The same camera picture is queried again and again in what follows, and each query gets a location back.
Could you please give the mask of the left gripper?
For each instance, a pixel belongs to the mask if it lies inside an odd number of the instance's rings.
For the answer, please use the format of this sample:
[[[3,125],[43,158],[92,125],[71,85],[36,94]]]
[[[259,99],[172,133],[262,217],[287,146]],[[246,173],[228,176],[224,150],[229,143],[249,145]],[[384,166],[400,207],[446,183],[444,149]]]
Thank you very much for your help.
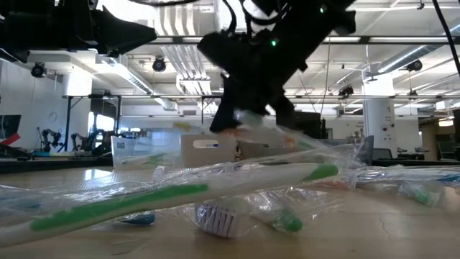
[[[96,6],[97,0],[0,0],[0,59],[26,63],[32,50],[76,51],[96,44],[99,54],[119,56],[157,39],[154,28]]]

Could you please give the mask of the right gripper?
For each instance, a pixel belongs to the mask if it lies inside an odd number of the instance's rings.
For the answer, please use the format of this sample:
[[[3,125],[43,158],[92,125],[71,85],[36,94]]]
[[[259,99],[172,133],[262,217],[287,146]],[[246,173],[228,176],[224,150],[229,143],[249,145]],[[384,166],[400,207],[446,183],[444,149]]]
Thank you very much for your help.
[[[283,86],[298,70],[307,68],[308,33],[267,33],[252,42],[244,34],[212,32],[197,45],[198,50],[229,77],[223,77],[224,92],[210,126],[211,132],[230,132],[241,124],[236,109],[263,109],[270,105],[276,124],[296,127],[293,103]]]

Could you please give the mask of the green toothbrush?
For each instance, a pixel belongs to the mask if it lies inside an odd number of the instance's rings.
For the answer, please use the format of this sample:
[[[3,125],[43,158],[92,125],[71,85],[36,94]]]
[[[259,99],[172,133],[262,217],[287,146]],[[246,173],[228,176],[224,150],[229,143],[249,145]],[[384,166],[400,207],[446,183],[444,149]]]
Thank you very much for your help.
[[[193,168],[206,177],[123,197],[58,209],[33,218],[0,219],[0,247],[42,240],[137,212],[169,209],[221,197],[298,186],[359,165],[329,148]]]
[[[443,199],[444,187],[435,183],[403,182],[397,193],[424,206],[435,207]]]
[[[155,153],[154,155],[144,155],[129,158],[121,161],[122,165],[151,165],[167,166],[173,164],[173,158],[168,153]]]
[[[263,191],[247,197],[251,215],[271,228],[295,235],[343,204],[336,194],[304,188]]]

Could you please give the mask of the purple toothbrush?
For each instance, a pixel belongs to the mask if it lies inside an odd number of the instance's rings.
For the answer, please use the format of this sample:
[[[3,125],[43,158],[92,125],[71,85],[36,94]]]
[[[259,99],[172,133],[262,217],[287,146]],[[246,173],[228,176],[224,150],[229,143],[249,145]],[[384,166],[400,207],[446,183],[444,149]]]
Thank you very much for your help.
[[[235,238],[247,230],[249,206],[242,200],[222,199],[195,204],[194,222],[210,235]]]

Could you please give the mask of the light grey plastic bin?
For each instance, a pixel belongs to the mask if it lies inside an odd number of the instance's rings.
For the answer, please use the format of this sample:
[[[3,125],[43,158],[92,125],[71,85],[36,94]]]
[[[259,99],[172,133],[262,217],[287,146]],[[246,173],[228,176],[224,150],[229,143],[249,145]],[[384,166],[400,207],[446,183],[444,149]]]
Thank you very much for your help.
[[[285,144],[283,141],[278,140],[274,142],[249,142],[238,140],[236,143],[240,151],[241,160],[284,155],[300,151],[298,147]]]

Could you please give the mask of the white plastic bin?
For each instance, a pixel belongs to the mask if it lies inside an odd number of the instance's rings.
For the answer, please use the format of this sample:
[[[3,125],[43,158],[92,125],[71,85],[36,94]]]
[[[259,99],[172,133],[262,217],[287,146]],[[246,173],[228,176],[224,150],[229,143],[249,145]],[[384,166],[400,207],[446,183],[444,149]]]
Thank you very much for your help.
[[[222,135],[182,135],[181,157],[185,168],[234,162],[236,139]]]

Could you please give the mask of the clear plastic bin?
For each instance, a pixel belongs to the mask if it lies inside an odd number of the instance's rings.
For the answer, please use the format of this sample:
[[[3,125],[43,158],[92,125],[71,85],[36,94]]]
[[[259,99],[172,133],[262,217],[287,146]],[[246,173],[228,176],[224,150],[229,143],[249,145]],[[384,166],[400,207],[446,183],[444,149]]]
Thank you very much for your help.
[[[151,165],[122,165],[121,161],[155,153],[168,153],[173,158],[173,164],[166,168],[177,168],[182,165],[180,157],[179,135],[169,133],[152,133],[149,137],[128,139],[122,137],[111,138],[113,166],[117,170],[156,169]]]

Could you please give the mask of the dark grey plastic bin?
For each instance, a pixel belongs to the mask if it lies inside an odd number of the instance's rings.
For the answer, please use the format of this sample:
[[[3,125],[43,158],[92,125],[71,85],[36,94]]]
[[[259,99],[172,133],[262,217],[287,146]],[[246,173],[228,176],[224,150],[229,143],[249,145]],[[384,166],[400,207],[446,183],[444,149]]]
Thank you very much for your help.
[[[374,137],[347,137],[344,139],[312,139],[303,137],[298,140],[298,147],[307,150],[311,148],[329,148],[359,164],[371,165],[374,150]]]

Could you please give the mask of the white column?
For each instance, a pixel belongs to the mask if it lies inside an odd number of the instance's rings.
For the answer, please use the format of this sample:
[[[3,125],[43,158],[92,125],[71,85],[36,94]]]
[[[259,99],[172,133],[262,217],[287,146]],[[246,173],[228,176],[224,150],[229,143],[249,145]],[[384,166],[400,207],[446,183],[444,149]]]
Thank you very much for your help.
[[[389,150],[392,158],[397,154],[392,76],[363,72],[362,80],[365,134],[374,137],[374,148]]]

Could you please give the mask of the grey office chair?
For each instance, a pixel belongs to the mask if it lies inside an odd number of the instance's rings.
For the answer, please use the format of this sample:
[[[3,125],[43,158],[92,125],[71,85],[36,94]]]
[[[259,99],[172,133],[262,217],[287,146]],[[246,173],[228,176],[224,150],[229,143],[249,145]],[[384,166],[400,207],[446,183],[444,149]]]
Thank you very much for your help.
[[[374,148],[372,152],[373,160],[392,160],[392,151],[387,148]]]

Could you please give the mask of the red flat object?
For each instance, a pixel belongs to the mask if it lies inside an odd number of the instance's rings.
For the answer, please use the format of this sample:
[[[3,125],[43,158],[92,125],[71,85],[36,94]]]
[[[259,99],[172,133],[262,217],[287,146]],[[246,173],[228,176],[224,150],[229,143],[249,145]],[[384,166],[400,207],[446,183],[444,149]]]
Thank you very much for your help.
[[[21,137],[18,133],[14,133],[10,137],[6,138],[5,140],[2,140],[0,144],[2,145],[10,145],[19,140]]]

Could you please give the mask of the dark background desk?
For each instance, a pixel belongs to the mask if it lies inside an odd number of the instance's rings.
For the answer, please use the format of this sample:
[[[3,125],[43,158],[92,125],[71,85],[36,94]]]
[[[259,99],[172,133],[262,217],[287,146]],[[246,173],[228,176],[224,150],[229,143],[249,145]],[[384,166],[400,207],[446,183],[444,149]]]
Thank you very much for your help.
[[[71,168],[97,168],[112,166],[111,157],[102,158],[0,158],[0,175],[35,171],[53,171]]]

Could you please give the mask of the black background rig frame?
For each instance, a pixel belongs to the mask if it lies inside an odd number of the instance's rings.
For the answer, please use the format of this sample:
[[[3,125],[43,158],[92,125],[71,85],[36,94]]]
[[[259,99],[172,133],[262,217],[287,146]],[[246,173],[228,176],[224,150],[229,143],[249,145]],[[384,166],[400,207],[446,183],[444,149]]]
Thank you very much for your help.
[[[65,142],[64,142],[65,151],[68,150],[71,109],[82,99],[100,99],[100,100],[117,99],[114,131],[118,132],[119,126],[120,126],[120,119],[121,119],[122,95],[112,95],[112,94],[90,94],[86,96],[66,96],[64,95],[63,98],[68,100],[67,111],[66,111],[66,125],[65,125]]]
[[[221,103],[221,95],[204,95],[201,97],[201,123],[206,118],[214,118]]]

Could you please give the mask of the dark wall screen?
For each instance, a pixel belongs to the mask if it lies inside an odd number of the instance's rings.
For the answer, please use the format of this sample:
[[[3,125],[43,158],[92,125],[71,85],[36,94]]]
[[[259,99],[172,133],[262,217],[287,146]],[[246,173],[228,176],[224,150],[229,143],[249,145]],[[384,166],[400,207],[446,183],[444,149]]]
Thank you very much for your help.
[[[0,140],[6,139],[17,133],[21,115],[0,115]]]

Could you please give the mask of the slim silver ceiling duct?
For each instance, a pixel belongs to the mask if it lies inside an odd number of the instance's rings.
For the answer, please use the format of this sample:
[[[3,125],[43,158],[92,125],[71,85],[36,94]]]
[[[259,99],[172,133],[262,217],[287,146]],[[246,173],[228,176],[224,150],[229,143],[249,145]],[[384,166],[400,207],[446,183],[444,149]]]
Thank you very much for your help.
[[[460,36],[460,17],[448,23],[450,33],[455,36]],[[390,73],[394,70],[402,68],[425,55],[428,55],[443,45],[421,45],[415,47],[408,47],[403,51],[393,55],[391,58],[383,61],[377,67],[378,73]]]

